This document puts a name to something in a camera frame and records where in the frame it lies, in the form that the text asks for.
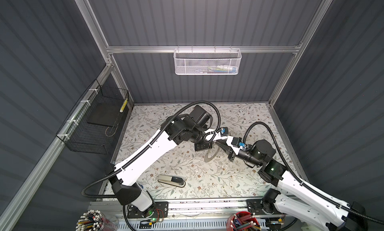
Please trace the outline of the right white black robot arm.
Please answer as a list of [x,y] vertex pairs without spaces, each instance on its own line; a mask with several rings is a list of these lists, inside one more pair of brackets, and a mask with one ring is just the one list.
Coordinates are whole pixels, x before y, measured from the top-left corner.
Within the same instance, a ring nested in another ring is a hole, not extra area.
[[285,165],[274,160],[276,150],[268,141],[234,145],[231,141],[218,140],[216,144],[228,153],[229,158],[238,157],[255,164],[259,167],[259,176],[273,185],[262,199],[266,214],[278,211],[322,231],[368,230],[367,220],[356,214],[365,212],[363,206],[356,202],[349,205],[295,178]]

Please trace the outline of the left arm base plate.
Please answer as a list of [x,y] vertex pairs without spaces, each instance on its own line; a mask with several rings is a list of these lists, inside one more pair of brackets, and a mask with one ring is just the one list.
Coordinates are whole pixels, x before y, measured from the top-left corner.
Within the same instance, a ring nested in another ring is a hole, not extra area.
[[167,218],[169,211],[169,202],[155,201],[155,203],[145,211],[140,211],[137,207],[133,205],[129,205],[127,209],[127,217],[129,219]]

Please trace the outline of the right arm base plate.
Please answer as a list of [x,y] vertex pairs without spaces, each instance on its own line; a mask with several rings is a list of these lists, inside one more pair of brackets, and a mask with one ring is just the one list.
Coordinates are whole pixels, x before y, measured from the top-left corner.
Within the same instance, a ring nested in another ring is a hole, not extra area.
[[262,204],[262,199],[247,199],[246,200],[246,208],[249,213],[255,214],[257,216],[276,216],[283,217],[284,214],[277,211],[276,208],[272,208],[271,211],[264,211],[264,206]]

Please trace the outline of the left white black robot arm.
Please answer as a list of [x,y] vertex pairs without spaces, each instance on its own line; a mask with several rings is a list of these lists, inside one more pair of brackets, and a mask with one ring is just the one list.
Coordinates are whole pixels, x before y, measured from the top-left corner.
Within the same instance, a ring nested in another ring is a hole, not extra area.
[[145,218],[151,216],[155,202],[151,195],[137,184],[138,178],[154,162],[180,143],[203,142],[206,131],[211,127],[207,122],[212,121],[212,115],[199,105],[196,105],[190,113],[183,114],[180,111],[168,117],[148,142],[114,166],[113,171],[119,172],[109,178],[114,197],[122,206],[132,205],[137,208]]

